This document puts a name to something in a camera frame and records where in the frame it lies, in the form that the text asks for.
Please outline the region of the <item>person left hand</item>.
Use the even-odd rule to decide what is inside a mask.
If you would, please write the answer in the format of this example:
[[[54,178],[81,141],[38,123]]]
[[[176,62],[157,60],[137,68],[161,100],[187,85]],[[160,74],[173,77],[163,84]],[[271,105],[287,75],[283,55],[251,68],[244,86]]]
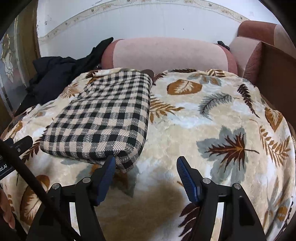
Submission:
[[[11,229],[15,229],[15,218],[13,216],[11,206],[7,199],[5,192],[1,189],[1,210],[3,212],[3,219]]]

